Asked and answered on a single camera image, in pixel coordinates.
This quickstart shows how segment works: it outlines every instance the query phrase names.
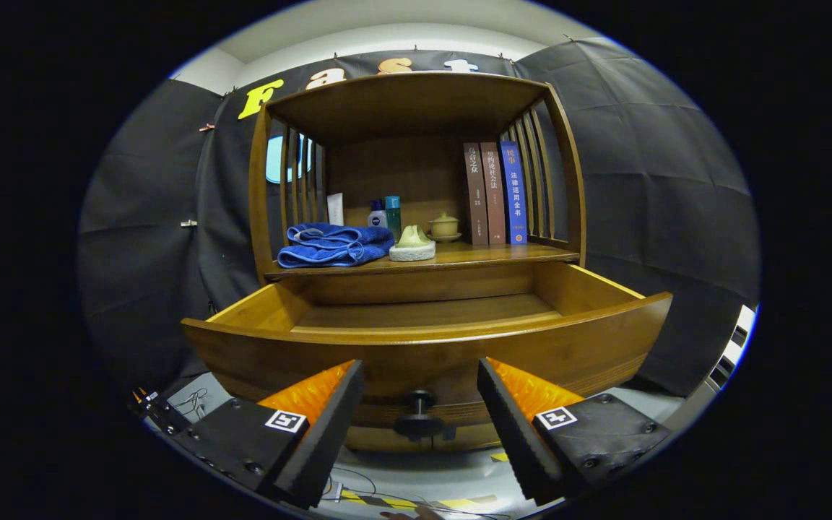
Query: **wooden drawer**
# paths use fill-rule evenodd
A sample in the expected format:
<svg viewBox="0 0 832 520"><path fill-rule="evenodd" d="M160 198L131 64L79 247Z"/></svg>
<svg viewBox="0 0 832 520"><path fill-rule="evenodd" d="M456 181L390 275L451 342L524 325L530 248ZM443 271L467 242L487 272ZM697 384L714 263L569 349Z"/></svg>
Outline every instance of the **wooden drawer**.
<svg viewBox="0 0 832 520"><path fill-rule="evenodd" d="M350 448L419 446L390 428L402 395L435 392L432 414L471 431L450 448L496 442L476 389L491 356L588 396L637 372L672 295L644 297L574 264L291 277L185 332L228 391L261 399L349 359L365 366Z"/></svg>

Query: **teal bottle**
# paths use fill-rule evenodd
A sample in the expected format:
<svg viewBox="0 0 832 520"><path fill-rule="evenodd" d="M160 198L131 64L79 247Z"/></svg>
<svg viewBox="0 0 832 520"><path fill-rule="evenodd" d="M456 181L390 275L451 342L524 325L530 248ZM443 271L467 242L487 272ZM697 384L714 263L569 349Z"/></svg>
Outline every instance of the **teal bottle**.
<svg viewBox="0 0 832 520"><path fill-rule="evenodd" d="M387 213L387 227L390 228L390 233L394 234L394 243L398 243L400 234L403 233L400 227L400 197L387 195L383 198L383 202L383 210Z"/></svg>

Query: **book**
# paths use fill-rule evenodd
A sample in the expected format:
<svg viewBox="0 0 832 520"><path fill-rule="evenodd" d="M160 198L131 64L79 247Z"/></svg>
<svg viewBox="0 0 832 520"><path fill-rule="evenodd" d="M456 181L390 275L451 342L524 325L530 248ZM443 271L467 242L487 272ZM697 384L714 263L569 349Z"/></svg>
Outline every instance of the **book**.
<svg viewBox="0 0 832 520"><path fill-rule="evenodd" d="M525 181L519 145L515 141L499 144L503 159L503 196L506 200L506 243L527 243L528 217L525 208Z"/></svg>
<svg viewBox="0 0 832 520"><path fill-rule="evenodd" d="M481 142L483 186L486 188L487 236L491 244L506 243L506 207L499 166L499 149L495 142Z"/></svg>
<svg viewBox="0 0 832 520"><path fill-rule="evenodd" d="M486 188L483 187L480 146L476 142L464 144L464 167L467 169L468 199L471 204L471 243L486 246L489 243L486 234Z"/></svg>

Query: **yellow letter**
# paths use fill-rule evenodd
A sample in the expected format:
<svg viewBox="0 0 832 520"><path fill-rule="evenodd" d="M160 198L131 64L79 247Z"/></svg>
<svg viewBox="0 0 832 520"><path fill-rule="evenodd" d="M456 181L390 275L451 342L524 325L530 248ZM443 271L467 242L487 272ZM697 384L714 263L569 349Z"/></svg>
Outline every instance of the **yellow letter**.
<svg viewBox="0 0 832 520"><path fill-rule="evenodd" d="M259 110L261 110L261 104L266 103L268 99L272 99L274 89L277 89L284 84L285 81L283 79L276 79L271 83L265 83L265 85L260 86L259 88L246 92L246 98L248 98L246 100L246 107L237 119L257 114Z"/></svg>
<svg viewBox="0 0 832 520"><path fill-rule="evenodd" d="M377 66L377 69L380 70L379 74L412 72L412 69L410 69L410 65L412 64L412 59L407 57L392 57L390 59L383 60L380 65Z"/></svg>
<svg viewBox="0 0 832 520"><path fill-rule="evenodd" d="M307 83L305 91L313 89L313 87L321 87L329 85L329 83L344 82L346 80L346 72L344 69L326 69L310 76L312 82Z"/></svg>

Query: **yellow black tape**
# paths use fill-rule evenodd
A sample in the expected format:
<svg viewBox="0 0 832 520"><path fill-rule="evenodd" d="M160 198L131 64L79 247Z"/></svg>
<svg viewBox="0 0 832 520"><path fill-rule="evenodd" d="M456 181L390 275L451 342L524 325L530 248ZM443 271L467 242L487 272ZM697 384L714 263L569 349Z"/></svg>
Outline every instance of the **yellow black tape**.
<svg viewBox="0 0 832 520"><path fill-rule="evenodd" d="M463 510L478 504L492 503L496 501L495 495L486 495L482 497L474 497L472 499L448 499L448 500L431 500L428 503L425 501L410 501L403 499L394 499L390 497L377 497L371 495L359 495L349 490L342 490L342 501L349 501L350 503L360 503L366 506L378 506L391 509L409 509L414 510L416 506L429 506L439 509L459 509Z"/></svg>

